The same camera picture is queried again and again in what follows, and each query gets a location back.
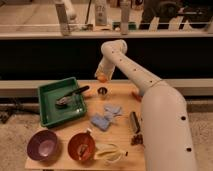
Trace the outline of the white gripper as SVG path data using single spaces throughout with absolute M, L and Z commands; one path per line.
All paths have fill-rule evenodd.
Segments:
M 108 59 L 103 58 L 100 61 L 94 76 L 97 79 L 98 76 L 102 75 L 107 78 L 107 81 L 110 81 L 112 79 L 114 71 L 115 71 L 115 65 L 112 62 L 110 62 Z

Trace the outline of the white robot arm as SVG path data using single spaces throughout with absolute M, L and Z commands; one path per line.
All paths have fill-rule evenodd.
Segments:
M 126 52 L 124 40 L 103 43 L 95 77 L 109 81 L 119 68 L 139 89 L 146 171 L 198 171 L 185 98 Z

